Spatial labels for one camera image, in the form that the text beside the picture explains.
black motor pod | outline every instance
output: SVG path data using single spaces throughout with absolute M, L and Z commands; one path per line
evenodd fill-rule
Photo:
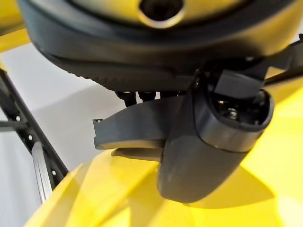
M 166 140 L 158 177 L 158 190 L 166 199 L 190 203 L 214 191 L 245 158 L 272 117 L 268 94 L 267 117 L 259 125 L 214 113 L 208 98 L 202 89 L 189 91 Z

hole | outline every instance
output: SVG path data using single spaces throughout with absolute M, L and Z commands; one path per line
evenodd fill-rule
M 142 0 L 139 8 L 147 18 L 165 21 L 182 10 L 183 0 Z

black metal frame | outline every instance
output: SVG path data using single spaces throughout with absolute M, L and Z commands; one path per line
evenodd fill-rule
M 51 188 L 54 189 L 67 175 L 68 169 L 35 121 L 7 73 L 2 69 L 0 69 L 0 107 L 8 119 L 0 122 L 0 131 L 15 131 L 30 154 L 34 145 L 41 143 L 49 181 Z

black plastic housing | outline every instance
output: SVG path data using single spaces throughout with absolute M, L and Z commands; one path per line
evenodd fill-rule
M 208 60 L 284 49 L 301 18 L 299 0 L 254 0 L 207 23 L 159 31 L 108 21 L 64 0 L 18 2 L 46 58 L 115 91 L 187 90 Z

yellow plastic surface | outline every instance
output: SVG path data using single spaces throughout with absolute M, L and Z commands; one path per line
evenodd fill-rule
M 70 172 L 27 227 L 302 227 L 303 78 L 269 87 L 270 126 L 234 173 L 194 204 L 157 192 L 158 162 L 108 150 Z
M 0 53 L 29 43 L 16 0 L 0 0 Z

